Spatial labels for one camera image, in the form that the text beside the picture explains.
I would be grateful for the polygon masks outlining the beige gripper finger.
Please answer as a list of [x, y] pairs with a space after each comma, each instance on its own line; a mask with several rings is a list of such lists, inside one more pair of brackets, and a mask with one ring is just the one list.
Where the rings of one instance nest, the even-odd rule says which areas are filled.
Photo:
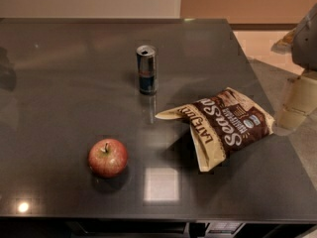
[[316, 108], [317, 72], [305, 70], [287, 80], [281, 106], [275, 116], [276, 126], [294, 131]]

